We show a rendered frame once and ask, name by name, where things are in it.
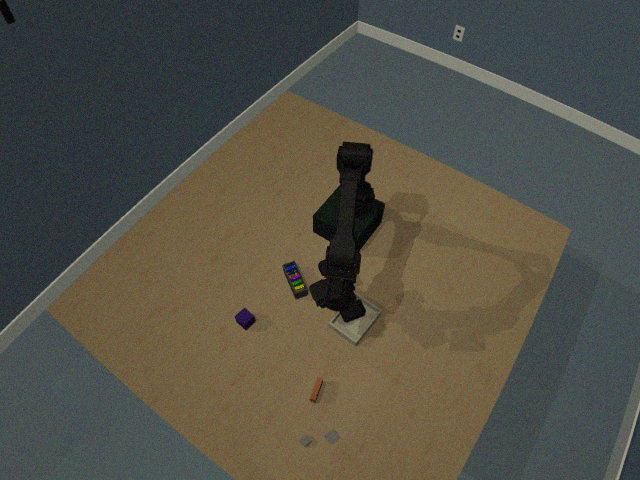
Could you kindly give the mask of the orange rectangular bar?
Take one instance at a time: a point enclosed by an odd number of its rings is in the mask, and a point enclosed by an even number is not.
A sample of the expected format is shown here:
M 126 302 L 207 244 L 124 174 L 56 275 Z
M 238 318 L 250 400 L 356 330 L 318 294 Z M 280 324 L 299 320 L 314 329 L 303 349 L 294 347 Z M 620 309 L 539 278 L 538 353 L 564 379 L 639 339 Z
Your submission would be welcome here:
M 323 379 L 320 377 L 317 377 L 314 388 L 312 390 L 311 396 L 310 396 L 310 402 L 312 403 L 316 403 L 319 391 L 321 389 L 323 383 Z

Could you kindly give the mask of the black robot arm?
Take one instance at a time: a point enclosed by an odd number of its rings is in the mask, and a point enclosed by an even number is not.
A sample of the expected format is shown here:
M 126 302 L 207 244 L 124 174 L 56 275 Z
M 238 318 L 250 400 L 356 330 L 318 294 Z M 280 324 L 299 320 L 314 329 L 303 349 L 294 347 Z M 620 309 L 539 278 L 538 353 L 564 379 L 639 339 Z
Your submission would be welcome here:
M 343 146 L 339 146 L 337 169 L 341 191 L 336 233 L 326 249 L 324 278 L 327 279 L 309 286 L 313 300 L 322 309 L 336 312 L 349 309 L 350 282 L 356 282 L 361 263 L 354 235 L 355 218 L 364 220 L 372 209 L 369 204 L 375 200 L 374 188 L 365 179 L 371 172 L 372 152 L 366 143 L 343 142 Z M 332 269 L 328 269 L 329 262 Z

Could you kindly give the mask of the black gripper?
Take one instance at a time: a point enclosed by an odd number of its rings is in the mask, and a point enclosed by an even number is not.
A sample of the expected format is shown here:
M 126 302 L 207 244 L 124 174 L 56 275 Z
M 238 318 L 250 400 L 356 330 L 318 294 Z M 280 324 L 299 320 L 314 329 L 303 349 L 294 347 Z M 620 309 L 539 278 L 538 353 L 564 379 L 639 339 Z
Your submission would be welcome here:
M 318 269 L 321 273 L 322 276 L 324 276 L 324 272 L 325 272 L 325 260 L 322 260 L 321 262 L 319 262 L 318 264 Z M 362 303 L 361 300 L 357 300 L 357 297 L 354 293 L 355 287 L 353 284 L 355 284 L 356 282 L 351 281 L 350 282 L 352 284 L 352 290 L 351 290 L 351 296 L 350 296 L 350 303 L 349 303 L 349 309 L 345 312 L 340 312 L 343 320 L 345 322 L 350 322 L 352 320 L 355 320 L 357 318 L 360 318 L 362 316 L 365 316 L 366 314 L 366 309 Z

